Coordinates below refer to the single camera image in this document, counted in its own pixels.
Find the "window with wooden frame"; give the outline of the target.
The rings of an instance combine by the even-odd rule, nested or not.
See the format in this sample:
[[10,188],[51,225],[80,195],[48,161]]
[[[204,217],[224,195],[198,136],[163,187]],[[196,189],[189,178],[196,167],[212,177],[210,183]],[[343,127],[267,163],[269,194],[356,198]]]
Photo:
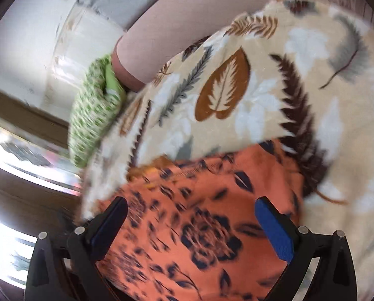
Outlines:
[[68,124],[0,92],[0,278],[22,289],[32,243],[65,229],[80,202]]

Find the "pink bolster headboard cushion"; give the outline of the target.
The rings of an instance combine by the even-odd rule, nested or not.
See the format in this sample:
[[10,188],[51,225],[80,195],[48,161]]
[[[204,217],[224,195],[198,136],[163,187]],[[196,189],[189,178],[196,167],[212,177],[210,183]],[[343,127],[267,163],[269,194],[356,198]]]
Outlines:
[[173,56],[268,1],[158,0],[117,41],[113,71],[121,84],[138,92]]

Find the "leaf pattern bed blanket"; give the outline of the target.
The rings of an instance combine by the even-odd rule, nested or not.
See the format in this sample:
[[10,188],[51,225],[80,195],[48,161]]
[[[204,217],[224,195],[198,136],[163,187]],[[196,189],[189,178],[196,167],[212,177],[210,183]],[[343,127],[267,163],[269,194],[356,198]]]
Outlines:
[[82,218],[164,169],[277,140],[303,176],[299,219],[346,233],[359,300],[374,297],[374,28],[317,0],[273,0],[174,56],[103,137]]

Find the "orange floral cloth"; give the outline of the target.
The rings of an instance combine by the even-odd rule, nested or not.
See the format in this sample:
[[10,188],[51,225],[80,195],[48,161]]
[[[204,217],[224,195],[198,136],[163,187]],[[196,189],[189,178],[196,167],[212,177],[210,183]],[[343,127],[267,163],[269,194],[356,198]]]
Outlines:
[[297,221],[302,189],[277,140],[150,169],[117,189],[128,215],[98,269],[135,300],[262,300],[285,265],[254,204]]

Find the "green patterned pillow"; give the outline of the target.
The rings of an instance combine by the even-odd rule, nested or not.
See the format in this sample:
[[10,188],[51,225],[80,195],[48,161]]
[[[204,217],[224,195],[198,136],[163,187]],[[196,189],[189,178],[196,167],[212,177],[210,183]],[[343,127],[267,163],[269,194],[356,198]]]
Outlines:
[[76,94],[69,119],[69,155],[76,167],[87,165],[126,100],[126,90],[115,76],[111,56],[94,60]]

